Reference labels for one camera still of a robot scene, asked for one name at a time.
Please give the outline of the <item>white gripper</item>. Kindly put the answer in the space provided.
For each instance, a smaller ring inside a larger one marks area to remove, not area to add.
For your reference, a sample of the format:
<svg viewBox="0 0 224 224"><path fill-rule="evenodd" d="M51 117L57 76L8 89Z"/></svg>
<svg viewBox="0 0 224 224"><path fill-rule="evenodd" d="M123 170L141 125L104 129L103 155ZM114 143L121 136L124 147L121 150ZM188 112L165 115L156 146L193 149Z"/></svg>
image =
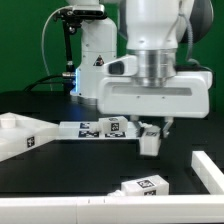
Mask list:
<svg viewBox="0 0 224 224"><path fill-rule="evenodd" d="M103 114L131 115L141 137L144 128L138 116L165 117L162 136L167 138L173 117L204 118L209 113L209 71L178 72L164 87L142 87L131 77L106 77L99 85L98 109Z"/></svg>

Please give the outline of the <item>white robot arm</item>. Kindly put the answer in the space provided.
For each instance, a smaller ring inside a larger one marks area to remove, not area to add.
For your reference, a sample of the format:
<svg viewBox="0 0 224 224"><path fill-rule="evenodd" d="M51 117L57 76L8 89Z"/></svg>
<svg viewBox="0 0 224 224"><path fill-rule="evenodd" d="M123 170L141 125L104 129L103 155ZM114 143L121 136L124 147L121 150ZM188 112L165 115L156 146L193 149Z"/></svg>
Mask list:
<svg viewBox="0 0 224 224"><path fill-rule="evenodd" d="M203 118L212 72L188 52L209 31L211 0L66 0L82 29L82 59L71 96L108 115Z"/></svg>

